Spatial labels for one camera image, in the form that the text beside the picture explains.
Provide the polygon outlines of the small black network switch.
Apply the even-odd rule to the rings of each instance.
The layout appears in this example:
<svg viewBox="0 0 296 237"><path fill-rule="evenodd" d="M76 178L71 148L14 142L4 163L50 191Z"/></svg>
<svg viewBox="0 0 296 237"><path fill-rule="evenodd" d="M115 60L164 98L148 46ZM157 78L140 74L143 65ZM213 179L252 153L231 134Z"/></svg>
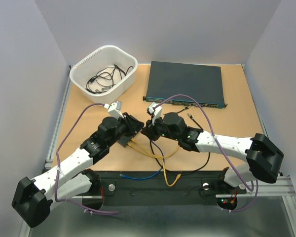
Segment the small black network switch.
<svg viewBox="0 0 296 237"><path fill-rule="evenodd" d="M117 143L121 145L122 147L126 147L128 143L135 137L136 135L133 136L123 136L119 140L117 140Z"/></svg>

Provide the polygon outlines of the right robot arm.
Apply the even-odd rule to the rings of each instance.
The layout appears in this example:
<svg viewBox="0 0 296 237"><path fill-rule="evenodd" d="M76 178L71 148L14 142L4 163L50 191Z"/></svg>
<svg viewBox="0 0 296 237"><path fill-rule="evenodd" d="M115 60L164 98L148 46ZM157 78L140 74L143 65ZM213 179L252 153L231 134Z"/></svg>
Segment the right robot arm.
<svg viewBox="0 0 296 237"><path fill-rule="evenodd" d="M217 187L223 193L254 180L276 183L284 158L283 152L264 134L257 133L252 138L212 135L203 129L188 126L176 113L148 120L141 133L152 141L159 137L175 140L186 151L215 153L226 159L243 160L239 166L231 164L217 180Z"/></svg>

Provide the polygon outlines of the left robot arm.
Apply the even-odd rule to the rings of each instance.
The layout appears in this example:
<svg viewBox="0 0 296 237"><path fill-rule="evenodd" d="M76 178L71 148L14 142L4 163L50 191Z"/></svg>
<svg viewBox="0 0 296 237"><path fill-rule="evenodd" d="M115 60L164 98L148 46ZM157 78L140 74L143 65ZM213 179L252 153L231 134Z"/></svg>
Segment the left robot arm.
<svg viewBox="0 0 296 237"><path fill-rule="evenodd" d="M97 130L65 160L32 179L24 177L16 187L12 207L31 227L37 227L62 202L74 203L72 197L96 194L100 188L98 175L90 169L122 138L135 136L144 123L132 115L106 117Z"/></svg>

